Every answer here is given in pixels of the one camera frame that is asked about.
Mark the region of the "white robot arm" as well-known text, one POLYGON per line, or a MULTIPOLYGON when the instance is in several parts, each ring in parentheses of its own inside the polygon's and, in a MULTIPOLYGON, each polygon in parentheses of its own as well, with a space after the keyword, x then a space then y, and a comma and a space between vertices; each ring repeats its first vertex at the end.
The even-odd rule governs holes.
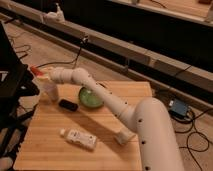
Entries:
POLYGON ((49 68, 37 78, 45 83, 79 85, 97 95, 121 123, 138 135, 143 169, 185 171, 169 113, 160 100, 147 97, 132 107, 83 68, 49 68))

